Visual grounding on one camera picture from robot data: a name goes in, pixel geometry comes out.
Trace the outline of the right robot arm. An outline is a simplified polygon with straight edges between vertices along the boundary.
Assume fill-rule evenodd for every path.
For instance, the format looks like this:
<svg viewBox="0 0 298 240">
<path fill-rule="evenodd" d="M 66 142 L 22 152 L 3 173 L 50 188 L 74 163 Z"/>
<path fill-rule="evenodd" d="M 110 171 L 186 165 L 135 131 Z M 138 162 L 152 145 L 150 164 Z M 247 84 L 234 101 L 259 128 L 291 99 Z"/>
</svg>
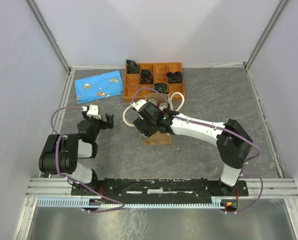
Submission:
<svg viewBox="0 0 298 240">
<path fill-rule="evenodd" d="M 236 183 L 253 144 L 253 140 L 236 120 L 208 122 L 186 116 L 169 107 L 161 110 L 143 99 L 131 103 L 131 107 L 138 114 L 138 118 L 133 121 L 134 126 L 147 138 L 159 132 L 192 137 L 216 146 L 224 163 L 218 189 L 225 196 L 236 191 Z"/>
</svg>

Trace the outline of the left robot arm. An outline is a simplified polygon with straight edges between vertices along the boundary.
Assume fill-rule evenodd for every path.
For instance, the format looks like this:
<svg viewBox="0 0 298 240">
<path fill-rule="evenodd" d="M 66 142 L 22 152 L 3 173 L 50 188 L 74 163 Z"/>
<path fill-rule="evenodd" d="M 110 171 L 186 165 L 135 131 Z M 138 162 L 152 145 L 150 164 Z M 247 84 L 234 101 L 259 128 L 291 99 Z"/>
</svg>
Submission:
<svg viewBox="0 0 298 240">
<path fill-rule="evenodd" d="M 98 176 L 93 169 L 87 168 L 78 159 L 94 159 L 98 153 L 96 139 L 101 130 L 114 127 L 114 115 L 105 114 L 106 120 L 82 113 L 84 120 L 77 124 L 78 133 L 60 137 L 50 134 L 47 137 L 38 166 L 44 174 L 61 173 L 82 184 L 88 195 L 95 195 L 100 189 Z"/>
</svg>

